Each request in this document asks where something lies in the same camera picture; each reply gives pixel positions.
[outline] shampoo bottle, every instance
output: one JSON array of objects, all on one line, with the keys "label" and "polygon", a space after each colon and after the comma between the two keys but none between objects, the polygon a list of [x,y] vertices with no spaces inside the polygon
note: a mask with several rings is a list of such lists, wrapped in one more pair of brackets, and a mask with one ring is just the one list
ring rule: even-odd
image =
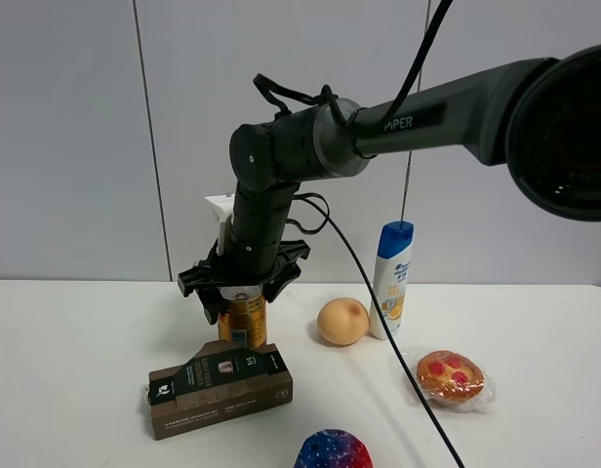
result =
[{"label": "shampoo bottle", "polygon": [[373,283],[381,310],[374,303],[370,309],[370,333],[378,339],[387,339],[379,314],[384,316],[391,334],[400,328],[413,241],[411,222],[393,221],[382,228]]}]

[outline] dark brown box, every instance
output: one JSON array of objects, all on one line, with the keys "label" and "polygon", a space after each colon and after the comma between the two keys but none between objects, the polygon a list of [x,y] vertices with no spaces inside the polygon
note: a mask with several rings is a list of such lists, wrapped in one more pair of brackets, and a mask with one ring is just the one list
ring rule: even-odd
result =
[{"label": "dark brown box", "polygon": [[158,441],[290,402],[292,376],[274,344],[249,350],[212,341],[184,366],[149,374]]}]

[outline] black cable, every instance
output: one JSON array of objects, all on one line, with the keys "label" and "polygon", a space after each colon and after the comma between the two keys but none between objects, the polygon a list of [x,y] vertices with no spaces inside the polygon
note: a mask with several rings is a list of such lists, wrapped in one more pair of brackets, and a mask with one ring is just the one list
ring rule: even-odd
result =
[{"label": "black cable", "polygon": [[[361,264],[361,261],[359,261],[359,257],[357,257],[357,254],[355,253],[355,250],[352,248],[352,246],[350,245],[350,243],[346,239],[346,236],[343,235],[343,233],[340,231],[340,229],[335,224],[335,222],[331,219],[331,217],[327,213],[325,213],[324,210],[322,210],[318,205],[316,205],[311,200],[308,200],[307,198],[299,198],[299,200],[303,200],[305,203],[311,205],[318,212],[320,212],[322,214],[322,216],[325,217],[325,220],[327,222],[329,222],[333,226],[333,228],[336,230],[336,232],[338,233],[338,235],[341,238],[341,241],[344,242],[344,244],[346,245],[346,248],[350,252],[350,255],[352,255],[352,259],[357,264],[357,268],[359,268],[359,271],[361,272],[361,276],[363,277],[363,281],[366,284],[366,286],[368,287],[368,291],[370,292],[370,296],[372,297],[373,304],[377,308],[378,312],[381,311],[381,306],[379,305],[379,301],[377,300],[377,296],[375,295],[375,292],[372,290],[372,285],[370,284],[370,280],[368,279],[368,275],[366,274],[366,271],[364,270],[363,265]],[[387,333],[387,338],[389,339],[389,343],[391,344],[391,347],[393,348],[394,353],[396,353],[396,357],[398,358],[398,361],[400,362],[400,365],[402,366],[402,369],[407,374],[407,377],[409,378],[409,381],[411,382],[411,385],[414,387],[414,390],[416,391],[416,395],[418,395],[418,398],[420,399],[422,406],[426,410],[426,413],[428,414],[428,417],[430,418],[430,420],[432,421],[433,425],[435,426],[435,429],[437,429],[437,432],[439,433],[439,435],[441,436],[442,440],[444,441],[444,444],[446,444],[446,447],[450,451],[450,454],[453,456],[453,458],[457,462],[457,465],[460,468],[464,468],[465,465],[463,465],[463,462],[461,461],[461,458],[459,457],[459,454],[457,453],[457,451],[453,447],[452,443],[450,442],[450,439],[448,439],[448,436],[444,432],[444,429],[441,427],[441,424],[437,420],[437,417],[433,413],[432,409],[428,405],[428,402],[424,398],[424,395],[422,394],[420,388],[416,384],[416,380],[414,379],[413,374],[409,370],[409,367],[407,366],[407,363],[405,363],[405,360],[402,357],[402,354],[400,354],[400,350],[398,349],[398,346],[396,346],[396,342],[394,341],[394,338],[391,335],[391,332],[389,332],[389,327],[387,326],[387,322],[385,321],[384,316],[380,312],[379,312],[378,315],[379,315],[379,318],[381,319],[382,327],[385,330],[385,332]]]},{"label": "black cable", "polygon": [[430,46],[432,46],[433,41],[435,40],[435,36],[437,35],[437,31],[439,30],[439,26],[441,26],[444,17],[446,17],[446,13],[448,13],[448,9],[452,5],[453,0],[442,0],[437,10],[433,15],[433,19],[430,21],[428,25],[428,29],[424,33],[424,37],[421,40],[420,48],[418,49],[418,53],[416,54],[416,58],[414,59],[411,68],[409,69],[409,73],[407,74],[407,78],[405,78],[405,82],[402,85],[402,88],[398,92],[396,99],[391,103],[387,111],[381,117],[381,119],[375,123],[371,124],[368,127],[355,126],[354,121],[352,122],[352,132],[359,137],[371,137],[376,135],[378,132],[381,132],[384,128],[385,124],[391,119],[402,103],[405,101],[405,98],[411,91],[416,82],[416,78],[420,74],[421,66],[424,64],[426,60],[426,56],[428,55],[428,51],[430,50]]},{"label": "black cable", "polygon": [[322,229],[324,229],[324,226],[326,226],[327,222],[329,222],[329,216],[331,216],[331,208],[329,207],[329,202],[327,202],[327,199],[319,193],[308,192],[300,193],[299,195],[294,196],[294,200],[305,200],[307,198],[317,198],[319,200],[322,200],[324,202],[325,207],[327,207],[327,214],[324,218],[324,221],[322,221],[322,224],[320,224],[315,229],[306,229],[302,227],[302,225],[295,219],[288,218],[285,222],[286,224],[292,224],[293,226],[297,227],[302,234],[305,234],[307,236],[313,236],[315,234],[318,234]]},{"label": "black cable", "polygon": [[336,101],[336,97],[333,95],[333,91],[331,91],[331,87],[329,85],[324,85],[320,94],[329,103],[331,114],[333,115],[333,119],[336,121],[336,124],[341,127],[345,127],[347,124],[346,118],[341,113],[340,106]]}]

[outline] packaged pastry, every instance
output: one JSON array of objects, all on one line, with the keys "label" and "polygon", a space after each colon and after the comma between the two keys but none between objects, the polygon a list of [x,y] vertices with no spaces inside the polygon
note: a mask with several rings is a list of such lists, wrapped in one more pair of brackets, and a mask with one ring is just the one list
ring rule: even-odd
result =
[{"label": "packaged pastry", "polygon": [[462,354],[448,350],[403,353],[428,400],[455,411],[487,410],[496,398],[492,378]]}]

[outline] white table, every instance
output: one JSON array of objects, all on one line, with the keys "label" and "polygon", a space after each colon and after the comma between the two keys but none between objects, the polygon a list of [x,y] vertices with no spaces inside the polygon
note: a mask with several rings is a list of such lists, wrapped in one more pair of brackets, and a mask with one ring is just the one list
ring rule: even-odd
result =
[{"label": "white table", "polygon": [[[601,467],[601,289],[408,294],[403,346],[461,351],[497,382],[490,414],[437,411],[467,467]],[[369,302],[361,285],[295,284],[270,305],[270,341],[295,379],[290,405],[155,442],[148,372],[217,337],[196,297],[171,283],[0,281],[0,468],[292,468],[324,428],[359,437],[377,468],[455,466],[388,343],[316,337],[320,307],[347,295]]]}]

